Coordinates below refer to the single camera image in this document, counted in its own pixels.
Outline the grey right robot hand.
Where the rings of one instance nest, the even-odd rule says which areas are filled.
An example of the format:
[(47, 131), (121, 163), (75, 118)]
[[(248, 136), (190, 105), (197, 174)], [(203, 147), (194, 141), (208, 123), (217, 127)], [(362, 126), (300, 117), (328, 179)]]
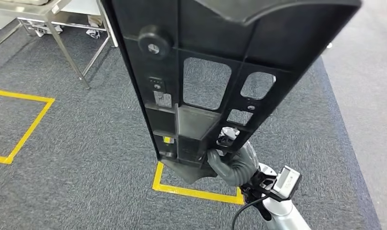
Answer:
[(207, 162), (218, 176), (234, 187), (247, 183), (259, 168), (257, 154), (249, 141), (228, 161), (222, 160), (216, 149), (210, 149)]

